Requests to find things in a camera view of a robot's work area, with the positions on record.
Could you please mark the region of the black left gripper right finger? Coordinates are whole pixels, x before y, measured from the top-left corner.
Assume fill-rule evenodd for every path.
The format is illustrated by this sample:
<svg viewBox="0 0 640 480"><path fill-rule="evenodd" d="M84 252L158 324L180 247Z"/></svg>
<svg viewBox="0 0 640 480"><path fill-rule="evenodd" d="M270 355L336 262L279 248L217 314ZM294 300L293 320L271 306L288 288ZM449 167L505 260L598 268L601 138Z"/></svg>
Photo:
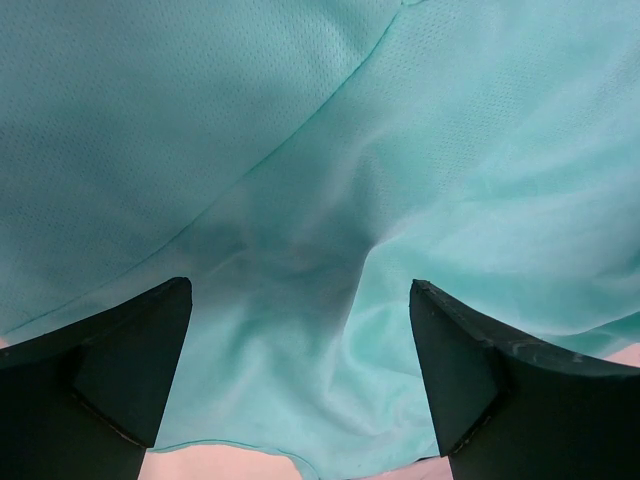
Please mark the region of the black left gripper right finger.
<svg viewBox="0 0 640 480"><path fill-rule="evenodd" d="M456 479L635 479L639 371L508 326L416 280L410 320Z"/></svg>

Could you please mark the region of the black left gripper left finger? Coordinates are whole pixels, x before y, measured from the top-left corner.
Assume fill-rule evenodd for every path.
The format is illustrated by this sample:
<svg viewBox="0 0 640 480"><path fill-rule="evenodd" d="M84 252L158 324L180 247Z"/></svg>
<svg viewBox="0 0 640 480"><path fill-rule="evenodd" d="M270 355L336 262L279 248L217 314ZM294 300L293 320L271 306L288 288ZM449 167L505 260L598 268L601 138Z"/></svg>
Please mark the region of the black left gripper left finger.
<svg viewBox="0 0 640 480"><path fill-rule="evenodd" d="M159 433L191 311L191 282L176 277L2 349L2 478L137 478Z"/></svg>

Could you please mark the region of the teal t shirt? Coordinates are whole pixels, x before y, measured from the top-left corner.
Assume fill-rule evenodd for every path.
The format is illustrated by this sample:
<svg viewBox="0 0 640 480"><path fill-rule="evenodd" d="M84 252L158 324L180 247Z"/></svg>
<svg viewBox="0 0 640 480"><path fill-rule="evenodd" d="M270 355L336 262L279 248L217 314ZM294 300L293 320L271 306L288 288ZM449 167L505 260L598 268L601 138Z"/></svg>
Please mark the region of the teal t shirt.
<svg viewBox="0 0 640 480"><path fill-rule="evenodd" d="M1 337L166 279L156 448L308 479L437 453L416 279L579 353L639 340L635 1L5 1Z"/></svg>

